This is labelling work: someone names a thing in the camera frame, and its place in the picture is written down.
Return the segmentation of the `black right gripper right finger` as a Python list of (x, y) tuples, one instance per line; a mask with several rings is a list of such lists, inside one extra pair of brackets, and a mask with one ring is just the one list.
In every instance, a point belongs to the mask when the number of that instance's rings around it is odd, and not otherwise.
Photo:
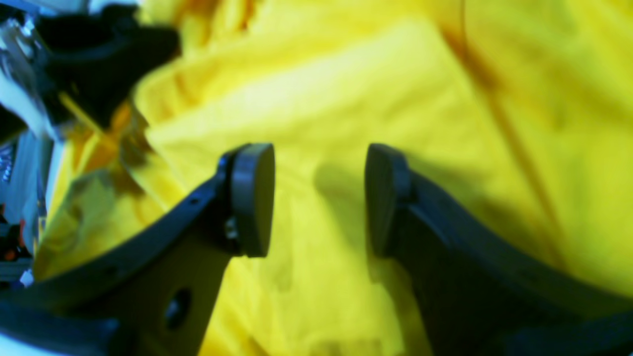
[(410, 277), (435, 356), (630, 356), (632, 300), (514, 248), (402, 152), (368, 147), (368, 234)]

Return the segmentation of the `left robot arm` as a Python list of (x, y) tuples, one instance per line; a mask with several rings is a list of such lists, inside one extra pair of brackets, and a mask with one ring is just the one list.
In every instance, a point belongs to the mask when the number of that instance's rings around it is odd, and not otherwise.
[(137, 0), (1, 2), (1, 288), (30, 284), (57, 142), (106, 133), (138, 81), (178, 51)]

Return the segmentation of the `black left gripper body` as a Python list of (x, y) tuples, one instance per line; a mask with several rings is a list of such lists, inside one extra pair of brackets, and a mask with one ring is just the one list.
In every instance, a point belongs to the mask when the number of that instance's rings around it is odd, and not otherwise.
[(35, 29), (39, 94), (52, 123), (72, 119), (70, 97), (98, 127), (107, 129), (120, 104), (152, 70), (180, 47), (175, 29), (142, 25), (138, 5), (108, 5), (95, 14), (40, 16)]

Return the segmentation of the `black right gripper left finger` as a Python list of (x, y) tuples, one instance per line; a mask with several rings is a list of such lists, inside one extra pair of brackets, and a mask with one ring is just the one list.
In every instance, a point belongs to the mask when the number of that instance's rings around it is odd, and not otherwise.
[(97, 259), (1, 294), (3, 356), (196, 356), (233, 257), (271, 243), (275, 148), (224, 154), (215, 175)]

